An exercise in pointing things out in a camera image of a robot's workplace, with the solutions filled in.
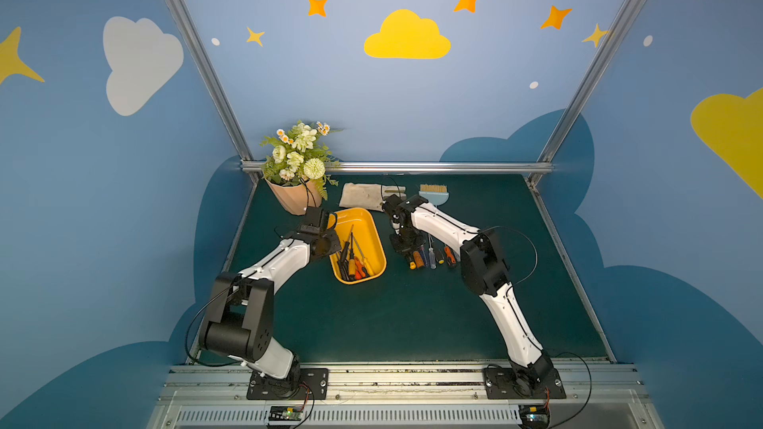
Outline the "clear handle screwdriver small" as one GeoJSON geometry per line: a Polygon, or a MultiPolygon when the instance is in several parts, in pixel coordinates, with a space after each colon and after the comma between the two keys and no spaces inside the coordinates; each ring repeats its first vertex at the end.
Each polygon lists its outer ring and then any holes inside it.
{"type": "Polygon", "coordinates": [[[437,268],[437,259],[436,259],[436,253],[434,251],[433,241],[430,234],[427,234],[427,243],[428,243],[428,262],[429,267],[431,269],[437,268]]]}

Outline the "orange brown handle screwdriver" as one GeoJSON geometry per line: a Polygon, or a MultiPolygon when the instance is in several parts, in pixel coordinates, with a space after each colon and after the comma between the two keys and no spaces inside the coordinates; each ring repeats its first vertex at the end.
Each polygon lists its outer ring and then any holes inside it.
{"type": "Polygon", "coordinates": [[[412,253],[412,256],[413,256],[413,262],[416,269],[423,268],[425,266],[425,261],[419,250],[415,250],[412,253]]]}

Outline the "yellow plastic storage box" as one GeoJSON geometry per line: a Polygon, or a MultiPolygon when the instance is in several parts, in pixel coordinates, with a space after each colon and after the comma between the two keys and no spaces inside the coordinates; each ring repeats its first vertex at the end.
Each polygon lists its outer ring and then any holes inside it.
{"type": "Polygon", "coordinates": [[[387,269],[376,224],[371,212],[352,208],[330,216],[329,226],[340,240],[340,250],[330,256],[335,277],[355,285],[380,277],[387,269]]]}

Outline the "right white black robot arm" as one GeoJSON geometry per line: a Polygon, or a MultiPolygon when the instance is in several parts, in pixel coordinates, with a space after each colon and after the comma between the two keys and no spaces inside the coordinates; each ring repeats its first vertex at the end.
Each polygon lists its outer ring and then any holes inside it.
{"type": "Polygon", "coordinates": [[[515,391],[529,398],[552,388],[558,373],[520,307],[496,230],[459,222],[419,195],[406,200],[390,196],[383,201],[383,211],[393,226],[395,252],[413,256],[429,234],[459,256],[464,283],[485,303],[507,346],[515,391]]]}

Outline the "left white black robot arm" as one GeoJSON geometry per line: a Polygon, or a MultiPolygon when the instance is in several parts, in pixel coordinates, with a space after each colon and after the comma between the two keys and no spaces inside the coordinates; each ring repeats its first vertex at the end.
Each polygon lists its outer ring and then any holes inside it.
{"type": "Polygon", "coordinates": [[[253,266],[219,276],[199,329],[201,349],[276,383],[297,385],[298,359],[274,338],[274,297],[297,271],[339,250],[333,230],[294,232],[253,266]]]}

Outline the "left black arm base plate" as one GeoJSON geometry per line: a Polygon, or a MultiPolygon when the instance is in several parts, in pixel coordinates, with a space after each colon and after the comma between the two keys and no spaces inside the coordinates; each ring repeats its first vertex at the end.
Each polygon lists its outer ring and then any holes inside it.
{"type": "Polygon", "coordinates": [[[246,391],[247,400],[325,400],[330,371],[327,367],[306,367],[292,371],[286,379],[253,373],[246,391]]]}

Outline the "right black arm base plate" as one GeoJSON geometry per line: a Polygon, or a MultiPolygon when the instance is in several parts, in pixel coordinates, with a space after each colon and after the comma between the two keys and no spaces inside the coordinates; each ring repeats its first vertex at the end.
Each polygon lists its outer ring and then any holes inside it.
{"type": "Polygon", "coordinates": [[[482,369],[488,399],[566,399],[560,373],[556,369],[538,379],[532,373],[510,367],[487,365],[482,369]]]}

